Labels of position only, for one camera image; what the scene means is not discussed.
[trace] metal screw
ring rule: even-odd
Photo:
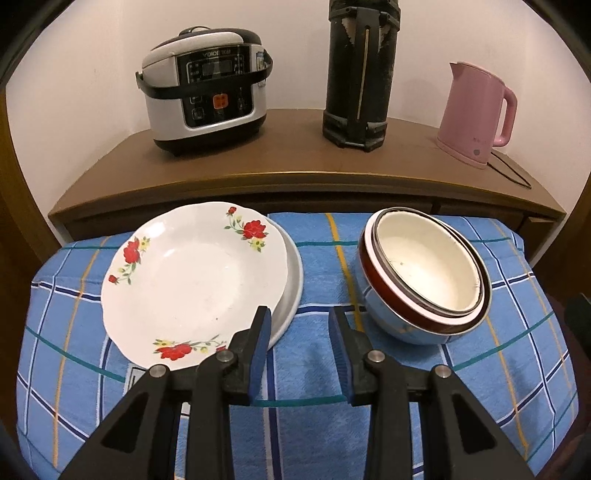
[[[150,375],[154,378],[160,378],[166,373],[166,367],[164,365],[153,365],[150,367]]]
[[[447,378],[452,374],[452,371],[447,365],[437,365],[435,367],[435,373],[438,377]]]
[[[372,362],[375,363],[380,363],[383,362],[384,360],[386,360],[386,356],[384,355],[384,352],[382,352],[381,350],[371,350],[368,353],[368,359]]]
[[[229,362],[234,358],[234,354],[230,350],[220,350],[216,353],[216,358],[220,360],[220,362]]]

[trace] rice cooker control panel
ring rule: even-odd
[[[179,56],[177,68],[180,84],[247,73],[250,71],[250,57],[248,45],[208,48]],[[216,124],[252,112],[252,92],[248,87],[183,98],[181,101],[185,123],[189,128]]]

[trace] cabinet drawer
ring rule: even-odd
[[[525,257],[531,260],[554,230],[556,222],[547,218],[527,217],[517,232],[525,245]]]
[[[495,205],[475,202],[456,202],[441,200],[441,207],[436,212],[438,215],[461,215],[468,217],[496,218],[514,232],[519,228],[523,213],[519,210],[504,209]]]

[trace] pink electric kettle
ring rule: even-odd
[[[452,88],[436,138],[436,144],[462,162],[485,168],[492,147],[504,147],[511,139],[517,97],[503,80],[469,63],[450,63]],[[495,138],[503,98],[507,109],[500,136]]]

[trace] wooden cabinet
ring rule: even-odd
[[[529,216],[517,231],[525,245],[525,257],[530,260],[542,246],[558,223],[549,218]]]
[[[437,130],[388,120],[384,146],[341,149],[322,136],[320,110],[269,110],[260,134],[207,154],[175,158],[151,132],[131,135],[68,189],[50,212],[73,239],[131,231],[180,205],[226,200],[262,213],[373,212],[399,205],[425,213],[498,218],[519,232],[524,218],[564,217],[552,196],[509,157],[527,190],[491,168],[457,161]],[[532,237],[535,248],[542,237]]]

